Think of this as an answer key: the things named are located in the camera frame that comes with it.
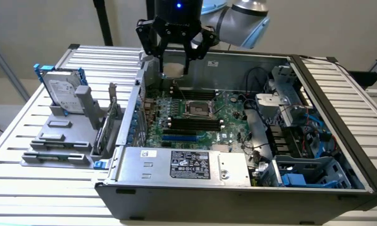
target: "black pole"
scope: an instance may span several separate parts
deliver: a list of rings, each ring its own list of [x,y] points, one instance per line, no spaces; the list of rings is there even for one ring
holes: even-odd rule
[[[147,4],[147,18],[148,20],[154,20],[156,18],[156,0],[146,0]],[[151,41],[158,44],[158,36],[154,29],[151,29],[150,33]]]
[[[106,46],[114,46],[112,33],[108,21],[106,0],[94,0],[94,5],[100,19],[100,29]]]

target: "power supply label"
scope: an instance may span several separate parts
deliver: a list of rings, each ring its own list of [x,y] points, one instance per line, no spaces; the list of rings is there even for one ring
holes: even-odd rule
[[[171,177],[211,179],[208,152],[172,151]]]

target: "slotted metal platform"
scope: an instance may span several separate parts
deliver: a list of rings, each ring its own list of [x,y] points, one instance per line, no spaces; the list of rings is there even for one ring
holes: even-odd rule
[[[108,84],[118,83],[118,98],[123,107],[140,69],[138,48],[80,46],[68,50],[58,66],[86,69],[94,98],[107,107]],[[364,150],[377,166],[377,109],[338,68],[322,62],[306,62],[318,76],[332,104],[358,136]],[[38,135],[51,110],[51,98],[43,86],[20,111],[0,138],[0,223],[10,225],[140,225],[120,222],[108,211],[91,182],[104,179],[106,170],[23,167],[22,155]],[[375,125],[359,122],[374,120]],[[210,225],[194,223],[143,222],[143,225]],[[377,207],[368,211],[351,211],[327,226],[377,226]]]

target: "warning label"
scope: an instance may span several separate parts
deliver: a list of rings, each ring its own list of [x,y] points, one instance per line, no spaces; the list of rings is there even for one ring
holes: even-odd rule
[[[172,151],[171,177],[211,179],[208,152]]]

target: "black ram slot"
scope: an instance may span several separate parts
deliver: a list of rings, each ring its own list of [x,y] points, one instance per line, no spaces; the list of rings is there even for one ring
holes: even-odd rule
[[[190,135],[190,136],[198,135],[198,132],[194,130],[164,129],[163,132],[164,134],[171,134],[171,135]]]
[[[214,91],[194,91],[194,90],[180,91],[179,89],[174,89],[172,98],[174,99],[188,99],[188,100],[212,100],[215,98],[215,92]]]
[[[203,119],[172,119],[172,129],[184,130],[203,130],[203,131],[220,131],[219,120],[203,120]]]

